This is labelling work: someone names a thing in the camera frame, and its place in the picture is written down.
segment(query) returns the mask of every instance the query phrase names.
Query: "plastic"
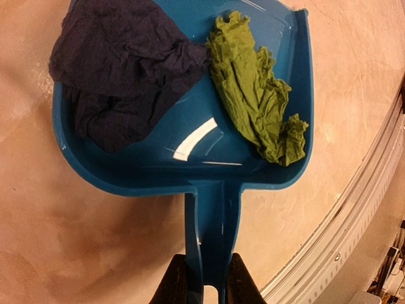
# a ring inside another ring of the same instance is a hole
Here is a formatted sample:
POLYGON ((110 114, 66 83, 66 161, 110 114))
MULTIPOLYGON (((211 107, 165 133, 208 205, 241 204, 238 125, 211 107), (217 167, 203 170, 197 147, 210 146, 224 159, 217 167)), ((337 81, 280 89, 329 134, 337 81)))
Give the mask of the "plastic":
POLYGON ((122 196, 185 193, 188 301, 203 301, 204 285, 225 301, 227 269, 237 237, 244 189, 283 189, 307 167, 313 147, 313 72, 308 12, 276 0, 156 0, 188 38, 204 43, 218 15, 251 17, 256 46, 277 60, 275 75, 292 87, 286 118, 309 123, 306 158, 287 168, 267 163, 243 139, 222 108, 207 74, 159 122, 145 141, 109 155, 73 133, 63 86, 55 83, 53 125, 60 150, 86 181, 122 196))

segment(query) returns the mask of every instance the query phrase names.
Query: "dustpan pan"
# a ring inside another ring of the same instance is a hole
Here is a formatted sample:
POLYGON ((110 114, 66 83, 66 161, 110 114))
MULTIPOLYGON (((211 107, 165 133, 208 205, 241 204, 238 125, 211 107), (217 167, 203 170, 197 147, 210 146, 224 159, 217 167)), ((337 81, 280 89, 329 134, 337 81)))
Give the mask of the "dustpan pan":
POLYGON ((283 189, 304 172, 313 145, 313 73, 308 12, 276 0, 155 0, 180 30, 204 43, 215 18, 237 10, 251 17, 256 47, 267 46, 274 72, 292 87, 285 119, 309 123, 305 159, 287 168, 266 162, 232 125, 207 74, 159 122, 146 140, 113 155, 77 137, 63 85, 55 83, 53 124, 72 168, 99 189, 122 196, 185 193, 189 303, 202 303, 204 285, 225 302, 227 267, 237 236, 240 194, 283 189))

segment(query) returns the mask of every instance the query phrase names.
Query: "beige floor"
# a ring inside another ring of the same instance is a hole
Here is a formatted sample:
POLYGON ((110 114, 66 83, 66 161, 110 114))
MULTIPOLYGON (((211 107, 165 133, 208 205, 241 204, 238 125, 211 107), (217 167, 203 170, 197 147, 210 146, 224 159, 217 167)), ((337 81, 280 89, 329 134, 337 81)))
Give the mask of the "beige floor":
MULTIPOLYGON (((399 0, 285 0, 307 8, 315 148, 302 179, 246 191, 236 250, 259 287, 344 190, 405 71, 399 0)), ((0 303, 147 303, 184 250, 182 197, 103 193, 66 164, 51 126, 47 60, 68 0, 0 1, 0 303)))

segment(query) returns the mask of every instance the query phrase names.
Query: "green tissue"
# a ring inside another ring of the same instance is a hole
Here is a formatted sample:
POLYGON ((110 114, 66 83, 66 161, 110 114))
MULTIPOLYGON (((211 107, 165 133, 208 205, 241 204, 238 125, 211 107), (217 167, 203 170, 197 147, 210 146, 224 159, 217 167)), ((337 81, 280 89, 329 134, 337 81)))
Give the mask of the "green tissue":
POLYGON ((265 47, 255 51, 248 17, 234 11, 226 22, 216 19, 207 47, 211 76, 236 129, 271 163, 288 166, 305 157, 308 124, 296 114, 283 122, 289 87, 276 79, 275 60, 265 47))

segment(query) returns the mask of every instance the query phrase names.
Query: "blue handle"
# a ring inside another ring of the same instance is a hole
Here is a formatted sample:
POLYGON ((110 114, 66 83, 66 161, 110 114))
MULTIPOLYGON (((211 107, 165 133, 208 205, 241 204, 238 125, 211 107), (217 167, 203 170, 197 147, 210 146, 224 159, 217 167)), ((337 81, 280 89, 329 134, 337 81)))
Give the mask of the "blue handle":
POLYGON ((225 303, 228 266, 240 218, 240 185, 224 181, 191 182, 185 195, 187 302, 202 304, 204 285, 225 303))

